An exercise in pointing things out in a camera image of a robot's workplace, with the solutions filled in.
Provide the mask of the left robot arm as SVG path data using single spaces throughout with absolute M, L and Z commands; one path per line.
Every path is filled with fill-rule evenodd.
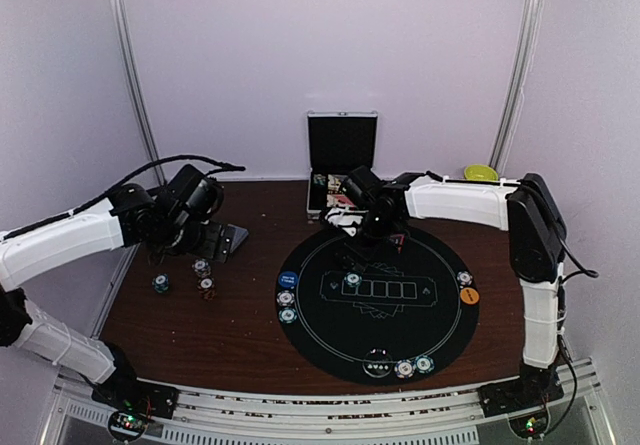
M 107 403 L 133 409 L 145 398 L 126 355 L 47 315 L 23 284 L 100 252 L 147 246 L 152 256 L 211 259 L 222 236 L 212 217 L 221 184 L 192 165 L 153 190 L 124 179 L 73 210 L 1 235 L 1 344 L 23 348 L 77 372 Z

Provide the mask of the orange 100 chip stack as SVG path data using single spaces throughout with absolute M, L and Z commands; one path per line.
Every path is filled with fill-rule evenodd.
M 197 289 L 203 300 L 211 301 L 216 296 L 215 282 L 210 277 L 202 278 L 198 282 Z

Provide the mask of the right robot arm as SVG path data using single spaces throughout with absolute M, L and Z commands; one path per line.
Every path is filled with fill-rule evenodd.
M 556 367 L 563 323 L 566 226 L 544 179 L 452 180 L 431 172 L 391 180 L 369 168 L 341 185 L 349 207 L 296 246 L 260 232 L 232 276 L 258 272 L 274 294 L 275 318 L 298 353 L 338 379 L 396 387 L 443 371 L 462 355 L 480 318 L 471 269 L 418 229 L 423 219 L 474 223 L 509 236 L 524 299 L 524 349 L 515 379 L 485 385 L 491 413 L 562 396 Z

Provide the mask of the green 50 chip stack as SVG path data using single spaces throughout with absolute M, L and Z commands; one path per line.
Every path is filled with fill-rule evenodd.
M 170 280 L 167 274 L 159 274 L 152 280 L 153 290 L 158 294 L 166 294 L 170 290 Z

